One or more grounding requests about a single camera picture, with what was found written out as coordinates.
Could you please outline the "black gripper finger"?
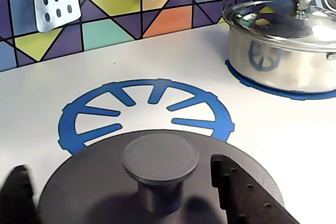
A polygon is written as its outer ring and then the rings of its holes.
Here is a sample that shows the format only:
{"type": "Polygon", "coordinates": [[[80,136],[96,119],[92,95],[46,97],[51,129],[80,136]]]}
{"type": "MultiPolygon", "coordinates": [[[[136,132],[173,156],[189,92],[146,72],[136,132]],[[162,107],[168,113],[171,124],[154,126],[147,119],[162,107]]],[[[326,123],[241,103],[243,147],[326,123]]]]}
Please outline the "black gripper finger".
{"type": "Polygon", "coordinates": [[[211,156],[211,182],[228,223],[295,224],[298,221],[228,156],[211,156]]]}
{"type": "Polygon", "coordinates": [[[1,223],[39,223],[25,165],[14,167],[1,188],[1,223]]]}

